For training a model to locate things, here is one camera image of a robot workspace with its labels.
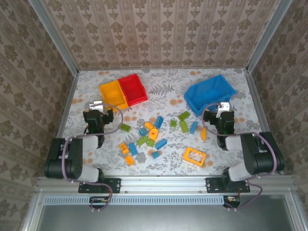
cable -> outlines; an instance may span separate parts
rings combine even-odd
[[[118,127],[116,129],[114,129],[113,131],[104,132],[104,133],[96,133],[95,135],[97,135],[97,136],[108,135],[108,134],[112,134],[112,133],[118,131],[120,129],[121,125],[123,124],[123,121],[124,121],[123,113],[122,113],[122,111],[119,108],[117,108],[116,106],[114,106],[112,104],[109,104],[109,103],[98,103],[98,104],[95,104],[94,106],[101,106],[101,105],[103,105],[103,106],[105,105],[105,106],[109,106],[109,107],[115,108],[121,114],[121,122],[118,125]],[[65,171],[65,153],[67,151],[68,143],[73,138],[83,138],[83,137],[86,137],[86,136],[93,136],[93,134],[83,134],[83,135],[78,135],[78,136],[71,136],[71,137],[67,138],[67,140],[65,141],[64,146],[63,146],[63,151],[62,151],[62,160],[61,160],[61,168],[62,168],[62,174],[63,174],[63,179],[64,180],[70,181],[70,179],[67,177],[67,174],[66,174],[66,171]],[[113,192],[112,192],[112,188],[108,184],[92,183],[92,182],[86,182],[86,181],[80,181],[80,180],[75,180],[75,181],[79,182],[79,183],[83,183],[83,184],[89,184],[89,185],[101,185],[101,186],[105,186],[106,188],[108,188],[108,190],[109,190],[108,201],[106,202],[106,204],[100,210],[106,208],[106,206],[111,201]]]
[[[255,187],[258,187],[258,188],[260,189],[260,191],[258,192],[258,194],[257,194],[254,198],[252,198],[249,202],[247,202],[245,205],[242,205],[242,206],[237,207],[237,208],[234,208],[232,205],[230,205],[230,204],[228,204],[228,203],[225,202],[225,205],[227,205],[227,206],[230,207],[230,208],[228,208],[228,209],[233,209],[233,210],[236,211],[236,210],[238,210],[238,209],[245,208],[246,206],[250,205],[254,200],[256,200],[256,199],[261,195],[261,193],[263,192],[263,188],[262,188],[260,185],[253,184],[253,183],[248,183],[248,184],[250,184],[250,185],[252,185],[252,186],[255,186]]]
[[[203,110],[202,115],[201,115],[201,121],[202,121],[203,126],[206,128],[206,130],[209,131],[210,133],[212,133],[213,135],[216,135],[216,136],[228,137],[228,136],[239,136],[239,135],[241,135],[241,134],[227,134],[227,135],[218,134],[218,133],[215,133],[215,132],[211,131],[210,129],[208,129],[208,127],[205,125],[205,121],[203,120],[203,116],[204,116],[204,113],[205,113],[206,109],[209,108],[209,107],[211,107],[211,106],[214,106],[214,105],[220,105],[220,103],[211,103],[211,104],[209,104],[208,106],[205,107],[205,109]],[[251,133],[254,134],[254,135],[256,135],[256,136],[258,136],[258,137],[267,145],[267,147],[268,147],[268,149],[269,149],[269,151],[270,151],[270,153],[271,153],[271,155],[272,155],[272,157],[273,157],[273,162],[274,162],[274,163],[273,163],[273,169],[272,169],[272,171],[269,172],[269,173],[263,174],[262,176],[268,176],[268,175],[274,174],[274,172],[275,172],[276,169],[277,169],[277,159],[276,159],[276,155],[275,155],[275,152],[274,152],[273,148],[271,147],[271,145],[267,142],[267,140],[266,140],[263,136],[261,136],[260,134],[258,134],[258,133],[256,133],[256,132],[251,132]],[[246,206],[248,206],[249,204],[251,204],[254,200],[256,200],[256,199],[261,195],[261,193],[263,192],[263,188],[262,188],[261,186],[257,185],[257,184],[253,184],[253,183],[248,182],[248,180],[254,179],[254,178],[256,178],[256,177],[257,177],[257,176],[254,175],[254,176],[251,176],[251,177],[248,177],[248,178],[245,179],[249,185],[258,187],[258,188],[260,189],[260,192],[259,192],[253,199],[251,199],[251,200],[250,200],[248,203],[246,203],[245,205],[242,205],[242,206],[237,207],[237,208],[234,208],[233,206],[231,206],[231,205],[228,204],[228,203],[225,203],[225,204],[226,204],[227,206],[229,206],[231,209],[233,209],[233,210],[236,211],[237,209],[245,208]]]
[[[88,127],[89,127],[89,126],[87,126],[87,127],[83,130],[83,134],[86,134],[86,133],[87,133]]]

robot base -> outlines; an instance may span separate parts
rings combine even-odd
[[[241,193],[249,193],[250,187],[243,181],[231,181],[229,174],[229,168],[226,168],[221,177],[206,178],[206,190],[207,193],[238,193],[239,189]]]

yellow storage bin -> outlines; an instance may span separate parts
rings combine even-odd
[[[128,108],[128,104],[119,81],[116,80],[110,83],[100,85],[100,91],[104,103],[112,104],[120,109]]]

plastic bin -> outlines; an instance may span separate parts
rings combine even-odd
[[[184,94],[184,99],[196,116],[200,116],[209,104],[229,102],[235,94],[236,91],[227,80],[222,75],[218,75],[189,87]]]
[[[137,74],[119,79],[119,83],[129,106],[148,100],[145,89]]]
[[[119,81],[116,80],[100,85],[100,91],[105,103],[112,104],[120,109],[128,108],[128,104],[126,102],[126,98],[121,89]]]

blue storage bin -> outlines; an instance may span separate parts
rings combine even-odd
[[[209,104],[229,102],[235,94],[236,91],[227,80],[222,75],[218,75],[189,87],[184,94],[184,99],[196,116],[200,116]]]

